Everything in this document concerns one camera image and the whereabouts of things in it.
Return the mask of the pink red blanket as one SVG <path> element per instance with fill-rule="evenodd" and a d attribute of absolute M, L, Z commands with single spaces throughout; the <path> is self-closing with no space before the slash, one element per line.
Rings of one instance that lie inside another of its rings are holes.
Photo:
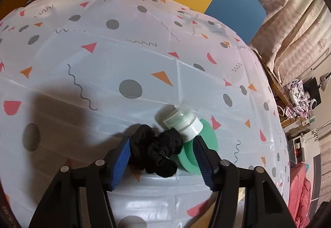
<path fill-rule="evenodd" d="M 306 164 L 299 162 L 291 168 L 288 209 L 296 227 L 307 227 L 311 204 L 311 183 L 306 178 Z"/>

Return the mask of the patterned white plastic tablecloth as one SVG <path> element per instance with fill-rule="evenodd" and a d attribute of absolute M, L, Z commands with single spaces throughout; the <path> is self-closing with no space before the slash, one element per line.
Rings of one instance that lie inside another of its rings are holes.
<path fill-rule="evenodd" d="M 1 183 L 22 227 L 63 165 L 84 167 L 187 105 L 218 153 L 289 199 L 288 150 L 260 60 L 171 0 L 36 0 L 1 20 Z"/>

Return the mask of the black hair scrunchie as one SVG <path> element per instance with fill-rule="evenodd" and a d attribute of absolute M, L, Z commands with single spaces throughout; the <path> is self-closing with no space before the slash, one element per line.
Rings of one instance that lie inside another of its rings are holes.
<path fill-rule="evenodd" d="M 178 169 L 170 157 L 178 155 L 182 147 L 182 135 L 174 128 L 156 135 L 151 127 L 143 124 L 130 137 L 131 156 L 128 165 L 133 170 L 145 170 L 148 174 L 168 178 Z"/>

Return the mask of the wooden side table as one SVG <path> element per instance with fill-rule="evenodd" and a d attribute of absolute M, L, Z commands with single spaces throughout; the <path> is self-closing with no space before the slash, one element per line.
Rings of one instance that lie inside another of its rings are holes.
<path fill-rule="evenodd" d="M 299 128 L 299 127 L 307 127 L 309 126 L 309 120 L 305 118 L 295 117 L 295 118 L 288 118 L 285 114 L 286 108 L 293 109 L 293 104 L 290 100 L 290 98 L 287 96 L 284 88 L 282 85 L 278 82 L 275 75 L 270 71 L 270 69 L 266 66 L 264 63 L 264 60 L 262 60 L 261 56 L 256 50 L 253 50 L 253 52 L 258 57 L 258 60 L 260 61 L 263 70 L 268 78 L 268 82 L 270 85 L 270 89 L 272 91 L 272 94 L 276 98 L 276 104 L 277 104 L 277 111 L 279 114 L 279 117 L 281 119 L 281 125 L 283 128 Z"/>

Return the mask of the pile of patterned clothes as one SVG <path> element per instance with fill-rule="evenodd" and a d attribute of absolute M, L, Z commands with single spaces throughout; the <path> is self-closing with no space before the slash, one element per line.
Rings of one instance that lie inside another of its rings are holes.
<path fill-rule="evenodd" d="M 291 106 L 285 108 L 285 115 L 288 118 L 308 118 L 309 117 L 309 101 L 305 96 L 303 82 L 300 79 L 295 79 L 283 87 L 286 96 L 291 102 Z"/>

